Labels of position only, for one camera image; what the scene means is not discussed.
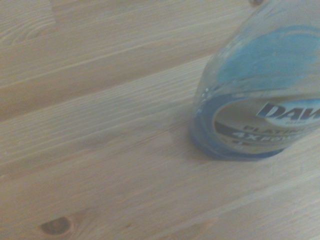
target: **dish soap bottle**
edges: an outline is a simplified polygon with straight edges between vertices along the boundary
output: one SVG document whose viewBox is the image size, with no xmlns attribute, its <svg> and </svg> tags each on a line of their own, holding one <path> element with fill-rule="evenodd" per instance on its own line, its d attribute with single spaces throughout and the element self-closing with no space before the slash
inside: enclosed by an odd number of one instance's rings
<svg viewBox="0 0 320 240">
<path fill-rule="evenodd" d="M 320 127 L 320 0 L 268 0 L 206 65 L 190 131 L 215 159 L 274 156 Z"/>
</svg>

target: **bottle label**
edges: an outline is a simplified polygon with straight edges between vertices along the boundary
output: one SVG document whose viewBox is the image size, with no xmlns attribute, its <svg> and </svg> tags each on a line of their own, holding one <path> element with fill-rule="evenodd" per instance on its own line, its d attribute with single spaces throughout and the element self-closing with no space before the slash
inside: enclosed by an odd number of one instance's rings
<svg viewBox="0 0 320 240">
<path fill-rule="evenodd" d="M 213 129 L 231 150 L 259 154 L 284 149 L 320 126 L 320 99 L 258 98 L 222 106 Z"/>
</svg>

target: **dawn dish soap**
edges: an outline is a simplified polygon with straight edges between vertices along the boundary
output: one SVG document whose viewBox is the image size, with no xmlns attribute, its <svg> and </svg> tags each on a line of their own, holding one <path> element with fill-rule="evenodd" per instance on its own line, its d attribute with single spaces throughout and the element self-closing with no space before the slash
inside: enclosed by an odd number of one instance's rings
<svg viewBox="0 0 320 240">
<path fill-rule="evenodd" d="M 320 0 L 269 0 L 205 67 L 193 142 L 215 159 L 274 156 L 320 127 Z"/>
</svg>

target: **wooden table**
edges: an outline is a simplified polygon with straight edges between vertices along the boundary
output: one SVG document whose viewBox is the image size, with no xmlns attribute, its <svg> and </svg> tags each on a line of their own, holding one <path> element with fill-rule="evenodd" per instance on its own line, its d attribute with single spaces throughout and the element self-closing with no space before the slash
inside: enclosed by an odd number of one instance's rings
<svg viewBox="0 0 320 240">
<path fill-rule="evenodd" d="M 0 239 L 319 240 L 319 131 L 257 162 L 190 141 L 203 68 L 253 11 L 0 1 Z"/>
</svg>

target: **blue liquid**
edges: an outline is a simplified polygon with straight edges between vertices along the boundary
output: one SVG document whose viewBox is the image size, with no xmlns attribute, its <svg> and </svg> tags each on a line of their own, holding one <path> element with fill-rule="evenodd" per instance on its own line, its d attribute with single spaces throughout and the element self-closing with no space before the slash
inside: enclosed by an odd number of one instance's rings
<svg viewBox="0 0 320 240">
<path fill-rule="evenodd" d="M 215 64 L 210 62 L 202 81 L 213 82 L 212 90 L 209 89 L 209 94 L 203 89 L 198 91 L 204 93 L 203 98 L 211 97 L 204 99 L 195 114 L 190 128 L 193 142 L 214 159 L 253 161 L 282 152 L 283 149 L 277 149 L 247 154 L 231 150 L 215 135 L 213 116 L 222 106 L 249 98 L 249 92 L 287 89 L 307 77 L 319 58 L 319 32 L 314 27 L 290 26 L 260 36 L 225 59 L 216 76 L 207 73 Z M 229 94 L 216 94 L 221 86 Z M 238 93 L 248 93 L 248 97 L 233 97 Z"/>
</svg>

